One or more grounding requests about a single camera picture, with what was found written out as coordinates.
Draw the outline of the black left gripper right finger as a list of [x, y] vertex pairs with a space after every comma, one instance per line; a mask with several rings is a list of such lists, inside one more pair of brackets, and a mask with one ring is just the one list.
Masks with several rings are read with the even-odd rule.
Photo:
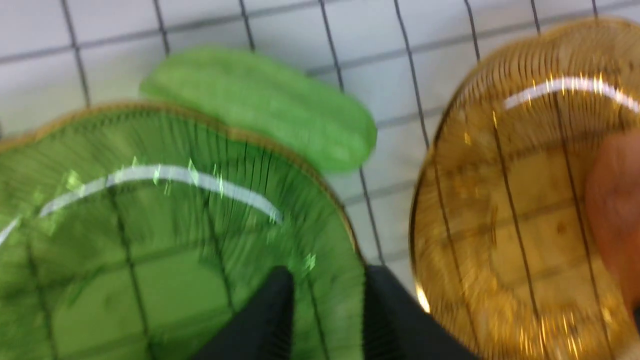
[[382, 265], [366, 267], [365, 360], [476, 360]]

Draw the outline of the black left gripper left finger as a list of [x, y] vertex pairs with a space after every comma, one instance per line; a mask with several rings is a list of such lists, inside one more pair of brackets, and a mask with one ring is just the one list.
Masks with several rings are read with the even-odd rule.
[[261, 287], [194, 360], [290, 360], [295, 283], [285, 266], [269, 272]]

